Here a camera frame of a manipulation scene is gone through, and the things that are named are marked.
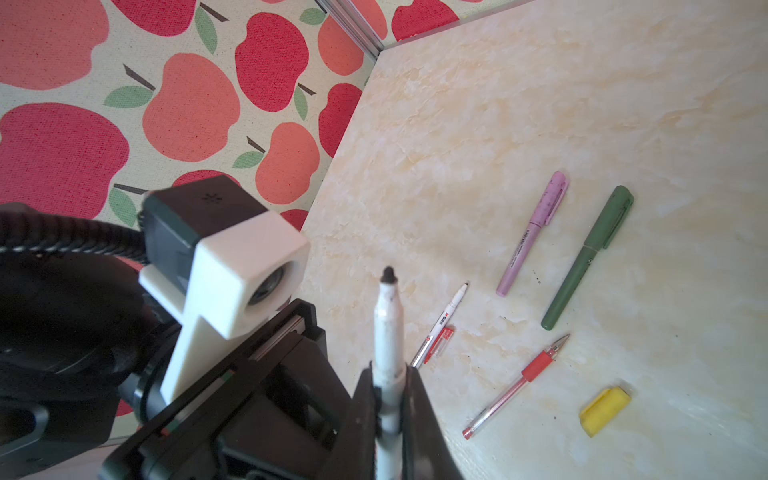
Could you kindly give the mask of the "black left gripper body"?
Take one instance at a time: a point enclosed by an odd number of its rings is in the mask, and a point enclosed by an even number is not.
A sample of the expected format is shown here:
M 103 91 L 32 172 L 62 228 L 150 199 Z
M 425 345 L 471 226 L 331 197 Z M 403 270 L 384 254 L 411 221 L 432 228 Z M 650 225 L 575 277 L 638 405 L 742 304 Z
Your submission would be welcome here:
M 312 479 L 351 404 L 315 310 L 296 300 L 175 401 L 159 391 L 180 328 L 113 258 L 1 258 L 1 475 L 104 444 L 118 406 L 138 431 L 103 479 Z

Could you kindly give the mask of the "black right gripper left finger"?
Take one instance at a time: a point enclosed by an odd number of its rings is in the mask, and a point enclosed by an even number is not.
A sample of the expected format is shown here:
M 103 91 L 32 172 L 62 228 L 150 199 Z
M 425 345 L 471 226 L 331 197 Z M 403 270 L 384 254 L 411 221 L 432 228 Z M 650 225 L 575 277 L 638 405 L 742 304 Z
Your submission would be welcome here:
M 377 432 L 372 369 L 361 372 L 334 446 L 316 479 L 374 479 Z

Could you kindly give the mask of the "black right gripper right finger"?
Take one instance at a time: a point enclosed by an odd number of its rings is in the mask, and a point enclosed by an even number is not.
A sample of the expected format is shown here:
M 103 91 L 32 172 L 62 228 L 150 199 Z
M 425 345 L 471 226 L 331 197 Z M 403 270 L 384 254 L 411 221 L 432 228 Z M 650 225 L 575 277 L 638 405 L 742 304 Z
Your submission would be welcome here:
M 406 367 L 403 392 L 403 478 L 463 479 L 446 444 L 420 373 L 410 366 Z

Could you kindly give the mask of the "white pen black tip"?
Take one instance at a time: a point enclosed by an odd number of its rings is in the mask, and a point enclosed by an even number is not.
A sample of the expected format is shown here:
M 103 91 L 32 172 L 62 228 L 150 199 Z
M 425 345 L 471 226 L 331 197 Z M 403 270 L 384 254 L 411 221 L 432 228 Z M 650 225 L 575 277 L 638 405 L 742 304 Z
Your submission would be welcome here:
M 374 309 L 372 375 L 377 403 L 375 478 L 399 479 L 402 462 L 401 405 L 406 363 L 403 352 L 404 310 L 394 268 L 387 266 L 380 279 Z

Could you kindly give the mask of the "red gel pen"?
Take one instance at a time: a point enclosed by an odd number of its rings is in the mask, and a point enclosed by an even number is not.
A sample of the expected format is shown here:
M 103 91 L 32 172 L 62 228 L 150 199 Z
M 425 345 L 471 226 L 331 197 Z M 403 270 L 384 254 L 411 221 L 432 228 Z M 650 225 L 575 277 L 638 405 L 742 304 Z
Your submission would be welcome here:
M 505 391 L 500 393 L 490 404 L 478 413 L 463 429 L 462 436 L 466 440 L 472 439 L 504 406 L 509 403 L 528 384 L 535 381 L 552 363 L 570 339 L 571 334 L 566 334 L 554 343 L 542 350 L 520 373 L 520 377 Z

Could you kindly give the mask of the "pink pen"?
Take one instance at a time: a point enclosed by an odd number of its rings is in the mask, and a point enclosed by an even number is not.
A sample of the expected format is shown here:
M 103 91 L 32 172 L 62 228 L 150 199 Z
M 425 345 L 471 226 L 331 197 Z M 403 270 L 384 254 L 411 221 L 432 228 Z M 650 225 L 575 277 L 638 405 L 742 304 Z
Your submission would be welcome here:
M 564 173 L 554 172 L 496 288 L 498 296 L 505 297 L 511 290 L 541 230 L 550 224 L 563 201 L 569 184 L 570 180 Z

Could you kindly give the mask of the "green pen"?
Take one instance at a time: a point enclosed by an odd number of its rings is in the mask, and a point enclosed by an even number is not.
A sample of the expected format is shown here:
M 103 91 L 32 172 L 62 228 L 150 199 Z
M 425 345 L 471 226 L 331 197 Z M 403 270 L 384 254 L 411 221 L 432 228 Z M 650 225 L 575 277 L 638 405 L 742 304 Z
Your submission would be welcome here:
M 616 186 L 545 312 L 540 322 L 544 330 L 551 331 L 555 327 L 597 254 L 609 247 L 633 204 L 634 196 L 630 190 L 624 185 Z

